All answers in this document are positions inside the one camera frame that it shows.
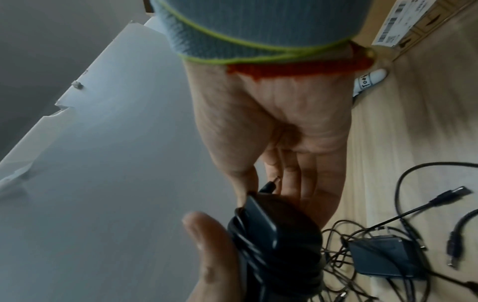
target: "wooden floor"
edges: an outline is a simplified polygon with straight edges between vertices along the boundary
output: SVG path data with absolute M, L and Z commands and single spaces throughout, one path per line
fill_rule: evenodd
M 393 63 L 378 64 L 390 74 L 361 95 L 353 109 L 348 178 L 332 222 L 348 218 L 371 226 L 395 216 L 395 183 L 412 166 L 432 161 L 478 162 L 478 2 Z M 446 265 L 445 250 L 456 222 L 478 208 L 478 169 L 417 171 L 403 183 L 401 204 L 404 210 L 413 209 L 462 185 L 476 193 L 426 211 L 411 222 L 425 239 L 434 270 L 478 282 L 478 218 L 465 228 L 466 254 L 459 271 Z M 354 229 L 343 226 L 340 230 Z M 337 285 L 329 277 L 327 282 Z M 382 301 L 398 301 L 383 280 L 359 277 L 358 283 Z M 431 302 L 476 300 L 466 289 L 437 279 L 432 282 Z

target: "gray sleeve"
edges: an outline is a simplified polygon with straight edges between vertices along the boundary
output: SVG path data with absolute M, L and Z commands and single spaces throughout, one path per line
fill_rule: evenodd
M 360 31 L 371 0 L 152 0 L 188 57 L 273 57 L 319 50 Z

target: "cardboard box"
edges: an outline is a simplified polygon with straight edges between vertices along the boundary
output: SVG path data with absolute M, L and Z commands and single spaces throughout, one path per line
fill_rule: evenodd
M 394 60 L 474 1 L 374 0 L 354 41 Z

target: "palm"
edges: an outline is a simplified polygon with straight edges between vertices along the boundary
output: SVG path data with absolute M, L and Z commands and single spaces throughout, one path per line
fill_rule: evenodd
M 222 66 L 186 67 L 199 132 L 239 203 L 257 191 L 261 157 L 269 180 L 283 179 L 277 193 L 324 226 L 345 181 L 353 76 L 255 82 Z

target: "hand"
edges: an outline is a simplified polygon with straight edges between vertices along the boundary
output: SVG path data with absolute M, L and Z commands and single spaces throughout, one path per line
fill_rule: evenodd
M 226 230 L 200 212 L 187 215 L 183 223 L 201 255 L 199 282 L 187 302 L 239 302 L 238 255 Z
M 257 192 L 260 157 L 269 181 L 282 178 L 275 193 L 323 227 L 344 187 L 354 75 L 256 82 L 226 66 L 185 66 L 199 133 L 238 205 Z

